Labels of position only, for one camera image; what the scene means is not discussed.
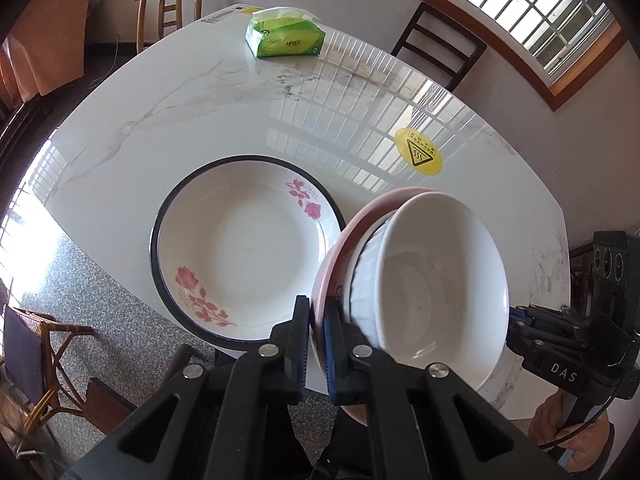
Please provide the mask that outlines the right hand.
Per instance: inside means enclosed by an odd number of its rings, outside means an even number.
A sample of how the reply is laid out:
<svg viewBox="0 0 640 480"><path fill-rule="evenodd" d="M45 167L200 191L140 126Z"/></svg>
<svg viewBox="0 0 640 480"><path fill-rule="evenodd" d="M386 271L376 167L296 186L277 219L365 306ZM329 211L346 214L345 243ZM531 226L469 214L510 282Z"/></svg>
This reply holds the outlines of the right hand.
<svg viewBox="0 0 640 480"><path fill-rule="evenodd" d="M562 439L579 428L579 425L574 425L560 429L563 401L564 392L558 390L538 406L527 430L530 440L536 444L547 444ZM604 412L593 424L560 444L564 450L573 452L564 469L569 474L583 476L585 479L598 478L608 453L611 452L613 437L614 426L608 420L608 413Z"/></svg>

